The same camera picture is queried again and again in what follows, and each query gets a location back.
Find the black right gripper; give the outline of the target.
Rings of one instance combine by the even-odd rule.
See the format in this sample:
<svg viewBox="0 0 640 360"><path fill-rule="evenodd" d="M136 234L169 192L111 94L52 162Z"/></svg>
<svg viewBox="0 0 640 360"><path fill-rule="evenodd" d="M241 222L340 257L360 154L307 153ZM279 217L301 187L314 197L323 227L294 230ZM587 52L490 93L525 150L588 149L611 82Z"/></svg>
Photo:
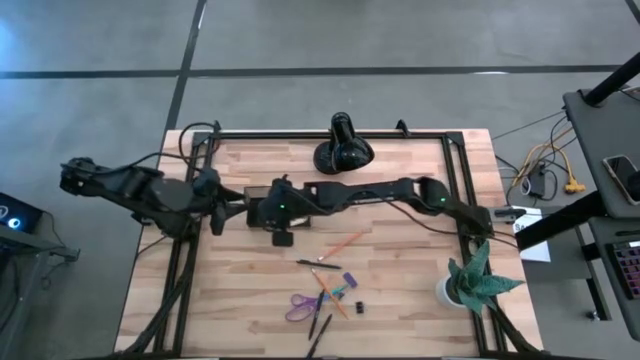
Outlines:
<svg viewBox="0 0 640 360"><path fill-rule="evenodd" d="M294 235L289 231L293 228L308 228L310 217L295 215L289 204L287 190L292 183L285 174L272 181L267 196L259 201L259 220L265 231L271 233L273 246L292 246Z"/></svg>

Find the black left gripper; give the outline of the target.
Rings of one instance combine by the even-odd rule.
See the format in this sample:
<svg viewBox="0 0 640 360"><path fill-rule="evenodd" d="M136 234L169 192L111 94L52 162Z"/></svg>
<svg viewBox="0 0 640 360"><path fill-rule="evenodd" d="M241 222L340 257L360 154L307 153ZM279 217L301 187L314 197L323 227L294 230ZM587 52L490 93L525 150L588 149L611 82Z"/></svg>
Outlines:
<svg viewBox="0 0 640 360"><path fill-rule="evenodd" d="M224 230L224 201L234 205L247 203L243 193L226 187L222 188L222 196L227 197L223 200L219 194L220 190L220 177L213 168L203 168L194 180L195 210L202 216L210 217L210 229L213 235L221 235Z"/></svg>

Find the black pen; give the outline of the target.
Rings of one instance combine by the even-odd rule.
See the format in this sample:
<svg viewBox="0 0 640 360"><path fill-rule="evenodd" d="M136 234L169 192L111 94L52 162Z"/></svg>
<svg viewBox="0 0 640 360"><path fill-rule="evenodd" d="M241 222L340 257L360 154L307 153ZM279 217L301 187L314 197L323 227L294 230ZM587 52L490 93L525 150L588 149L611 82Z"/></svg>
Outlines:
<svg viewBox="0 0 640 360"><path fill-rule="evenodd" d="M305 259L300 259L296 261L297 264L300 265L304 265L304 266L309 266L309 267L319 267L319 268L326 268L326 269L333 269L333 270L341 270L342 267L339 265L333 265L333 264L324 264L321 262L312 262L309 260L305 260Z"/></svg>
<svg viewBox="0 0 640 360"><path fill-rule="evenodd" d="M315 305L315 310L313 312L313 318L312 318L312 323L310 326L310 330L309 330L309 334L308 334L308 340L310 341L314 335L315 329L316 329L316 325L318 322L318 317L321 311L321 307L322 307L322 303L324 301L324 297L325 297L325 291L322 290L320 292L320 294L318 295L318 298L316 300L316 305Z"/></svg>
<svg viewBox="0 0 640 360"><path fill-rule="evenodd" d="M313 344L311 345L311 347L310 347L310 349L309 349L309 351L308 351L308 353L307 353L307 355L305 357L305 360L311 360L313 358L313 356L315 355L317 347L319 346L319 343L320 343L321 339L323 338L324 333L326 332L329 324L331 323L332 318L333 318L333 314L329 315L326 318L326 320L323 323L318 335L316 336Z"/></svg>

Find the purple handled scissors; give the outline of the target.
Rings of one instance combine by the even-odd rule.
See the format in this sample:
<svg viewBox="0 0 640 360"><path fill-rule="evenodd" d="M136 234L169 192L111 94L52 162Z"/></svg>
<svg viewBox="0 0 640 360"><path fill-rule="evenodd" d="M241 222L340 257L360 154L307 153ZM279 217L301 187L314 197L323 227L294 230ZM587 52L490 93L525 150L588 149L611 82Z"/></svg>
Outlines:
<svg viewBox="0 0 640 360"><path fill-rule="evenodd" d="M322 301L318 297L308 297L301 294L294 294L290 298L292 308L285 314L285 319L289 322L300 322L316 313L318 304L330 300L330 296L324 293Z"/></svg>

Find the black desk lamp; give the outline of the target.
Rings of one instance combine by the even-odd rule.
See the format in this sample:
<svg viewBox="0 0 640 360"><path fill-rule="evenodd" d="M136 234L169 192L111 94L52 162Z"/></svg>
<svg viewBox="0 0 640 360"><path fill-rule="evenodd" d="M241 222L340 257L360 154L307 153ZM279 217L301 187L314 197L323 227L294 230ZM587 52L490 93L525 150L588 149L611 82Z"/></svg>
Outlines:
<svg viewBox="0 0 640 360"><path fill-rule="evenodd" d="M356 134L351 117L338 112L331 118L330 140L316 147L313 164L323 174L336 175L362 168L374 158L370 144Z"/></svg>

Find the green plant white pot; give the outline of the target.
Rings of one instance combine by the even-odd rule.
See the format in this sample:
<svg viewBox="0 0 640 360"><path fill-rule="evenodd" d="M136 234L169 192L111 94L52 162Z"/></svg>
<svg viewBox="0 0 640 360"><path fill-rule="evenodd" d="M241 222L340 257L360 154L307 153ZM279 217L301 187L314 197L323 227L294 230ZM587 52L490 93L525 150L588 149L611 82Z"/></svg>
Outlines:
<svg viewBox="0 0 640 360"><path fill-rule="evenodd" d="M488 274L490 244L480 245L469 262L460 266L453 258L447 263L448 275L441 278L435 287L438 302L449 308L466 308L478 316L483 308L498 308L494 297L510 292L524 284L523 280Z"/></svg>

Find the black device blue light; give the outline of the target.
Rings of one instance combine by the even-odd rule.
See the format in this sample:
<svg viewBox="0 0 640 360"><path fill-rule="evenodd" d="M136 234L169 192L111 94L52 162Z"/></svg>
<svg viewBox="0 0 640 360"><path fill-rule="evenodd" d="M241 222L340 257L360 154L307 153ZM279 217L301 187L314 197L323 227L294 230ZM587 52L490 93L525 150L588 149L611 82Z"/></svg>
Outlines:
<svg viewBox="0 0 640 360"><path fill-rule="evenodd" d="M42 215L42 210L0 192L0 225L33 234Z"/></svg>

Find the black side stand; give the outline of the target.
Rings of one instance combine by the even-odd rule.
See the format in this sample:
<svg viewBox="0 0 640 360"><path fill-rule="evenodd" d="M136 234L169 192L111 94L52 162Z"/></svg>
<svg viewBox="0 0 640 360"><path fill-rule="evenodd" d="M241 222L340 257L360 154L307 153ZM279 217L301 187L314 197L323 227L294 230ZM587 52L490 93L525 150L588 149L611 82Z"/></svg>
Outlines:
<svg viewBox="0 0 640 360"><path fill-rule="evenodd" d="M59 256L64 262L75 262L80 251L4 225L0 225L0 244L9 246L9 253L5 258L7 263L14 260L14 270L17 269L16 261L19 256L31 259L31 267L27 273L21 276L17 272L14 276L14 286L11 288L13 301L9 304L8 314L0 323L0 360L8 360L15 352L14 348L24 330L36 286L44 276L49 257Z"/></svg>

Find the black power adapter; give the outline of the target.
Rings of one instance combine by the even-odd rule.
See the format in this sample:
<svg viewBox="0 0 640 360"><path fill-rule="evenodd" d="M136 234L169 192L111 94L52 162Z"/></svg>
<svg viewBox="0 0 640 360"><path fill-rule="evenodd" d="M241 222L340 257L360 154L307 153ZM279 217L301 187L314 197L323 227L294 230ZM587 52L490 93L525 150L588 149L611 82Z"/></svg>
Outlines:
<svg viewBox="0 0 640 360"><path fill-rule="evenodd" d="M542 199L545 196L545 165L537 164L529 172L527 179L529 181L529 195Z"/></svg>

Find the black desk beam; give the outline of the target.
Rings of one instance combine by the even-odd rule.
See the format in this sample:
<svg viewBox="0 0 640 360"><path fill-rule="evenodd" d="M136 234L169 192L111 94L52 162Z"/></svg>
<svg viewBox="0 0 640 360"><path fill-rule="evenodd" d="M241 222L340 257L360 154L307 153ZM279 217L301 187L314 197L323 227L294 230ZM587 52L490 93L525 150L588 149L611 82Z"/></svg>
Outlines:
<svg viewBox="0 0 640 360"><path fill-rule="evenodd" d="M595 191L518 231L516 243L520 250L526 250L593 217L606 215L603 198Z"/></svg>

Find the grey side desk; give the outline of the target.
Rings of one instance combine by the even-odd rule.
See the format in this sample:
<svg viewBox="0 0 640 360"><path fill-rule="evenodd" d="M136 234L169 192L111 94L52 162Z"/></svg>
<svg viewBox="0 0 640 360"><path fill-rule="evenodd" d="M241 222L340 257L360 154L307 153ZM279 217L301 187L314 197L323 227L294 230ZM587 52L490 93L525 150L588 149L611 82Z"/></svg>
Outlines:
<svg viewBox="0 0 640 360"><path fill-rule="evenodd" d="M606 158L624 155L640 169L640 102L619 92L598 107L587 105L578 92L564 94L563 101L606 212L588 224L628 332L640 342L640 299L626 296L609 254L613 244L640 245L640 205L628 202L604 166Z"/></svg>

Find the smartphone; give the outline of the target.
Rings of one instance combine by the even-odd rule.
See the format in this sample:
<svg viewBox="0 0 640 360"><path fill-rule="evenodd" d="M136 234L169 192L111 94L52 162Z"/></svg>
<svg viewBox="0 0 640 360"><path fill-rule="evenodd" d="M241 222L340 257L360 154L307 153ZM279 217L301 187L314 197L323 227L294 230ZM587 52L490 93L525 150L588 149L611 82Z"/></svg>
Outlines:
<svg viewBox="0 0 640 360"><path fill-rule="evenodd" d="M640 169L626 155L607 157L602 162L625 199L640 205Z"/></svg>

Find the backlit keyboard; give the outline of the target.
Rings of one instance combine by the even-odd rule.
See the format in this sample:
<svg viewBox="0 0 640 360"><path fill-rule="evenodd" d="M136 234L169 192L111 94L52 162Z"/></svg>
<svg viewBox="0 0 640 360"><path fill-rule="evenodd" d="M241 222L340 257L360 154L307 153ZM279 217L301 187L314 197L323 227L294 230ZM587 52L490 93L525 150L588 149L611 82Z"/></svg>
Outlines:
<svg viewBox="0 0 640 360"><path fill-rule="evenodd" d="M640 300L640 240L606 246L618 283L629 300Z"/></svg>

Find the black pole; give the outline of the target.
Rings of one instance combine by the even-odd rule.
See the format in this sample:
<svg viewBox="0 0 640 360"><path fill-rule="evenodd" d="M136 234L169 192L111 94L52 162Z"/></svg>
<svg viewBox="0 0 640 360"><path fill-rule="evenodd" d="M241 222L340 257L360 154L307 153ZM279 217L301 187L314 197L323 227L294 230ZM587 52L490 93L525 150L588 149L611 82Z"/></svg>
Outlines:
<svg viewBox="0 0 640 360"><path fill-rule="evenodd" d="M620 90L638 74L640 74L640 52L636 53L595 88L586 92L580 91L581 97L587 105L598 107L610 95Z"/></svg>

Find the black aluminium table frame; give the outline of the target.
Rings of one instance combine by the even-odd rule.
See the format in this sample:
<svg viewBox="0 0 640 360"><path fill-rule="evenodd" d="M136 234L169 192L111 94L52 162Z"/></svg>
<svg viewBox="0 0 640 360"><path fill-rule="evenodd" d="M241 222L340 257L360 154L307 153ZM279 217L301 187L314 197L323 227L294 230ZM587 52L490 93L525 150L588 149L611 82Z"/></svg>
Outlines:
<svg viewBox="0 0 640 360"><path fill-rule="evenodd" d="M487 208L505 205L500 174L486 129L364 130L375 158L364 168L328 176L316 170L312 156L329 140L328 130L221 131L213 165L222 183L235 191L269 186L287 174L295 187L306 182L338 181L347 185L385 182L401 177L433 177L454 199ZM113 351L116 359L300 359L305 358L326 318L331 323L314 360L456 358L481 355L518 356L517 350L542 350L536 316L526 285L495 299L500 310L483 309L478 316L466 308L449 308L436 299L435 287L448 275L453 258L468 262L475 241L461 223L446 216L416 214L405 204L353 206L330 217L311 218L310 228L291 229L292 247L274 247L271 233L246 225L246 213L211 234L201 220L198 237L185 243L164 240L134 260L123 315ZM358 286L347 289L340 303L346 320L331 300L322 304L312 339L313 315L289 322L294 294L317 296L322 290L311 267L299 259L317 261L356 233L358 240L325 263L342 270L316 268L332 289L345 286L345 272ZM170 282L184 298L142 354L124 354L142 335L169 297ZM355 303L362 301L363 314Z"/></svg>

